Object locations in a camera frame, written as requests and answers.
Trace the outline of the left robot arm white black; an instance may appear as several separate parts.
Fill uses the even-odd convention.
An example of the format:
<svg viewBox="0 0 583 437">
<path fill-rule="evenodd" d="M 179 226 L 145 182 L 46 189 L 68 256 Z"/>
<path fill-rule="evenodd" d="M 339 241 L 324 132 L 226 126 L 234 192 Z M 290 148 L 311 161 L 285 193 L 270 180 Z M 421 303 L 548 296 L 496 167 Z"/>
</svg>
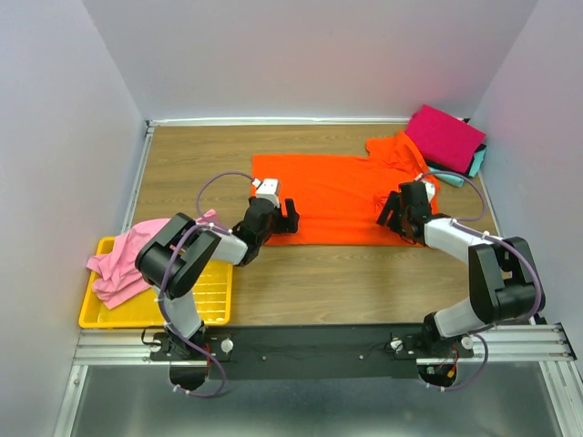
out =
<svg viewBox="0 0 583 437">
<path fill-rule="evenodd" d="M 139 251 L 135 268 L 156 291 L 166 331 L 172 336 L 170 348 L 181 359 L 193 359 L 201 351 L 204 321 L 192 289 L 207 264 L 216 260 L 246 266 L 272 236 L 296 233 L 299 222 L 291 198 L 278 206 L 252 196 L 233 229 L 221 229 L 208 220 L 199 223 L 178 213 Z"/>
</svg>

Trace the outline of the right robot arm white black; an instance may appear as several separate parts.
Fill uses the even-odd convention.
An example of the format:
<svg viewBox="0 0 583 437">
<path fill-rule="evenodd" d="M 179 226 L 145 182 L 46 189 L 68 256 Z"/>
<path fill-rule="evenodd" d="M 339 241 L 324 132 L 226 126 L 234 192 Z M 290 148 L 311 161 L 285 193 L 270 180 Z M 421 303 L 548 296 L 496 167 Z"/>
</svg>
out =
<svg viewBox="0 0 583 437">
<path fill-rule="evenodd" d="M 525 239 L 502 239 L 433 212 L 432 189 L 422 180 L 403 183 L 389 194 L 376 223 L 468 267 L 468 297 L 426 315 L 411 340 L 415 351 L 437 357 L 467 334 L 499 322 L 530 319 L 544 308 L 546 298 Z"/>
</svg>

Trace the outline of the orange t shirt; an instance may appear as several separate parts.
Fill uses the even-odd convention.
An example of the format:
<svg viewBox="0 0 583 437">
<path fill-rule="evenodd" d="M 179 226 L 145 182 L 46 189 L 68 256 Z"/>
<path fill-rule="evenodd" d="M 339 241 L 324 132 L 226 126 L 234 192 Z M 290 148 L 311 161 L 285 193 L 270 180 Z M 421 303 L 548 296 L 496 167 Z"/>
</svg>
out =
<svg viewBox="0 0 583 437">
<path fill-rule="evenodd" d="M 279 196 L 291 198 L 300 215 L 298 231 L 274 235 L 272 247 L 386 246 L 410 243 L 376 224 L 391 192 L 429 170 L 403 131 L 366 142 L 366 158 L 326 154 L 259 154 L 251 174 L 280 181 Z"/>
</svg>

